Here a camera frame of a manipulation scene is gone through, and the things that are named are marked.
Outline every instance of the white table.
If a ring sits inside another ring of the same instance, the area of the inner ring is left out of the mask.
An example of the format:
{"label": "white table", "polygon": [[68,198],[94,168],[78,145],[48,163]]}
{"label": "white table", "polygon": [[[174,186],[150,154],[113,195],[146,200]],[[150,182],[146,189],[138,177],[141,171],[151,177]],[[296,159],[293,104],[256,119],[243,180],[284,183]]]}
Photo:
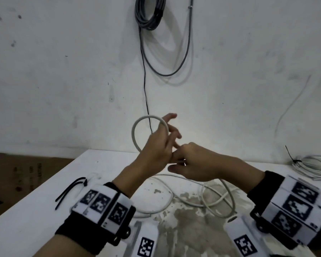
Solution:
{"label": "white table", "polygon": [[[103,150],[88,150],[75,159],[72,163],[51,177],[48,181],[31,192],[16,205],[0,216],[0,257],[32,256],[55,233],[56,229],[69,215],[69,208],[83,196],[93,184],[103,184],[111,181],[137,154],[129,152],[115,152]],[[270,170],[282,175],[296,175],[290,166],[250,163],[265,171]],[[100,180],[92,179],[89,186],[80,191],[80,186],[74,188],[55,211],[55,199],[75,179],[87,177],[90,173],[98,173]],[[178,193],[198,194],[199,186],[185,180],[173,177],[162,177]],[[312,182],[321,188],[320,182]],[[170,194],[157,181],[146,181],[133,196],[135,205],[152,210],[167,202]],[[185,208],[180,203],[173,203],[169,211],[158,214],[157,218],[165,219],[170,226],[176,226],[177,220],[173,213],[176,209]],[[126,245],[120,243],[118,247],[107,245],[100,256],[122,256]]]}

